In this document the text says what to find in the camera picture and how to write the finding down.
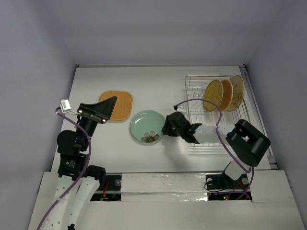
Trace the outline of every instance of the white wire rack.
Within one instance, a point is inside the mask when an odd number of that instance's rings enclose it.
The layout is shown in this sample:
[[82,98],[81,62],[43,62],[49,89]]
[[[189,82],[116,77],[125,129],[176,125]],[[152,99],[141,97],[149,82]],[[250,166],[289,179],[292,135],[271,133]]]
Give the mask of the white wire rack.
[[[187,76],[185,79],[187,99],[202,98],[205,94],[206,88],[213,80],[230,79],[229,76]],[[190,101],[187,102],[187,112],[189,121],[191,123],[202,123],[208,126],[214,126],[220,116],[218,111],[208,112],[204,107],[203,101]],[[220,125],[231,125],[238,122],[240,119],[245,119],[250,122],[248,111],[245,101],[235,111],[224,111]],[[195,150],[219,152],[223,150],[223,146],[220,143],[206,143],[195,145],[191,144]]]

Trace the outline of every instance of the wall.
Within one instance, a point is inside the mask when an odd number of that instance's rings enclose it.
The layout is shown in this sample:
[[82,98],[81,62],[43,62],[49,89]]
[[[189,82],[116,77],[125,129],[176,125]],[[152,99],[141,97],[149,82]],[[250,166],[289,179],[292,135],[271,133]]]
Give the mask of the wall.
[[78,64],[242,64],[283,0],[44,2]]
[[75,64],[40,0],[0,8],[0,223],[27,229],[43,171],[50,168]]
[[307,1],[287,0],[248,64],[251,84],[307,227]]

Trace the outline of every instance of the white platform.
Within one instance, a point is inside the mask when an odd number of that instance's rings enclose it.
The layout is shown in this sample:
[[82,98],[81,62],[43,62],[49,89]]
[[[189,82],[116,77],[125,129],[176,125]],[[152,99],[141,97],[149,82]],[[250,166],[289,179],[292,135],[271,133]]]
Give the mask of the white platform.
[[[163,137],[147,146],[130,134],[130,121],[139,111],[156,110],[165,117],[174,112],[173,106],[186,98],[187,75],[240,75],[240,70],[238,66],[77,68],[69,98],[73,109],[80,103],[98,102],[108,90],[128,91],[133,96],[126,121],[97,126],[90,164],[105,167],[108,173],[222,171],[231,160],[223,149],[195,154],[181,138]],[[245,100],[252,124],[259,127],[248,93]],[[64,121],[65,129],[73,130],[73,125]],[[53,172],[58,170],[59,159],[56,153]],[[257,169],[270,169],[267,157]]]
[[[172,180],[176,183],[176,180],[182,179],[173,177]],[[156,179],[148,181],[155,184]],[[56,183],[56,173],[44,173],[29,230],[36,230],[42,216],[50,207]],[[126,183],[125,187],[126,191],[132,191],[129,183]],[[131,188],[136,189],[136,193],[137,190],[144,189],[142,183],[134,183]],[[251,194],[253,202],[172,202],[172,199],[169,199],[171,202],[144,202],[146,199],[143,196],[140,198],[141,202],[90,202],[78,230],[304,230],[283,171],[255,171]]]

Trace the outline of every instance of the floral plate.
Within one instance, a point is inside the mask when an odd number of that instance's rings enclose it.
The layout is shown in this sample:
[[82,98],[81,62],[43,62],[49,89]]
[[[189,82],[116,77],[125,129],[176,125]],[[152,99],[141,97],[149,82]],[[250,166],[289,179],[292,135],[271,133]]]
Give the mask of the floral plate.
[[153,110],[145,110],[137,113],[130,123],[131,134],[144,143],[159,140],[162,136],[162,128],[165,118]]

